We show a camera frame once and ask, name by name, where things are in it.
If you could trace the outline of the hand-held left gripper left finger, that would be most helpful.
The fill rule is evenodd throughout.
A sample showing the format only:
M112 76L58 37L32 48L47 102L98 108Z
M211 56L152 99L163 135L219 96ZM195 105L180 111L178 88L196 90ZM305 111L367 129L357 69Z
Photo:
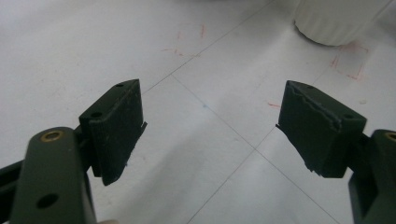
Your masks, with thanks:
M116 84L78 119L83 138L91 143L94 175L105 186L116 182L147 126L139 80Z

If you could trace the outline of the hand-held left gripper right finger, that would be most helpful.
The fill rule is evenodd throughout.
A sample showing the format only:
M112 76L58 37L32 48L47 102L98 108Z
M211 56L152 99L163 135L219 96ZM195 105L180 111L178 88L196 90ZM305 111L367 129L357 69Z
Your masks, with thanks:
M286 82L277 127L304 160L325 178L341 178L351 145L360 140L367 119L323 91Z

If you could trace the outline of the white cup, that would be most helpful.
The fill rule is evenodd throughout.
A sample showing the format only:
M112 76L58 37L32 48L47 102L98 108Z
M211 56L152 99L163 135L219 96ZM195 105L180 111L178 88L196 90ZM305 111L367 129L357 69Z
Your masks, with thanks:
M300 0L294 22L308 39L325 46L354 41L394 0Z

